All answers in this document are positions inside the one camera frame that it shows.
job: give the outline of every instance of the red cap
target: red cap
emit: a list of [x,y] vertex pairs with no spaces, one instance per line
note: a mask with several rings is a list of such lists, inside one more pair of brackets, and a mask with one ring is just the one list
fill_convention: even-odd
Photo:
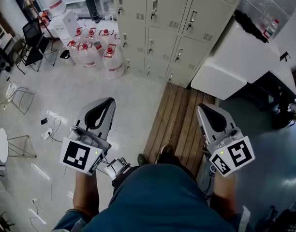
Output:
[[111,48],[111,47],[109,47],[108,49],[107,49],[107,53],[109,53],[109,54],[112,54],[114,51],[113,51],[113,49]]

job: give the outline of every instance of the locker vent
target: locker vent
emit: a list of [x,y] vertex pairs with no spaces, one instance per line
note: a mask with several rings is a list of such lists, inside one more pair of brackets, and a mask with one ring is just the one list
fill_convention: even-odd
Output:
[[177,29],[177,28],[178,28],[178,22],[170,21],[170,23],[169,23],[169,27],[170,27],[170,28],[175,28],[175,29]]
[[206,34],[204,35],[203,39],[206,40],[206,41],[211,41],[211,39],[212,39],[212,35],[206,33]]
[[189,64],[189,68],[193,70],[195,68],[195,65]]
[[169,56],[168,55],[163,55],[163,59],[169,60]]
[[137,20],[144,20],[144,14],[136,13],[136,19]]

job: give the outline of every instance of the white table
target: white table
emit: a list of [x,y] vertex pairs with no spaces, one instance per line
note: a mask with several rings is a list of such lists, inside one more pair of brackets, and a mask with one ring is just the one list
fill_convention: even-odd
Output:
[[[9,142],[12,139],[18,139],[18,138],[25,138],[24,148],[23,149],[15,146],[14,144]],[[14,138],[8,139],[6,131],[3,128],[1,128],[0,129],[0,160],[1,160],[1,162],[5,163],[7,161],[8,157],[36,158],[36,155],[34,153],[32,145],[31,145],[31,149],[33,151],[33,154],[26,151],[28,138],[29,138],[29,136],[26,135],[26,136],[14,137]],[[9,147],[9,145],[15,147],[16,150],[22,151],[22,153],[19,153],[16,150],[12,149],[11,147]],[[8,155],[9,150],[15,152],[17,155]]]

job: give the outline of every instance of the round table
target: round table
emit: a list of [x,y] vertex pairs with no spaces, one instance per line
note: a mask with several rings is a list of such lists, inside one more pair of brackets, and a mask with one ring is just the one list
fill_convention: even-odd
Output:
[[6,135],[6,131],[1,128],[0,129],[0,160],[5,163],[8,157],[8,139]]

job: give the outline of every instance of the person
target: person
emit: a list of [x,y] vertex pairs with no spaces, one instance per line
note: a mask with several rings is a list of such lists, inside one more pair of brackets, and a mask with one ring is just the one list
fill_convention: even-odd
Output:
[[238,231],[234,174],[225,178],[216,172],[209,207],[195,178],[170,145],[162,148],[156,164],[147,164],[143,154],[138,162],[139,166],[113,181],[113,198],[100,213],[96,173],[77,172],[74,208],[53,231]]

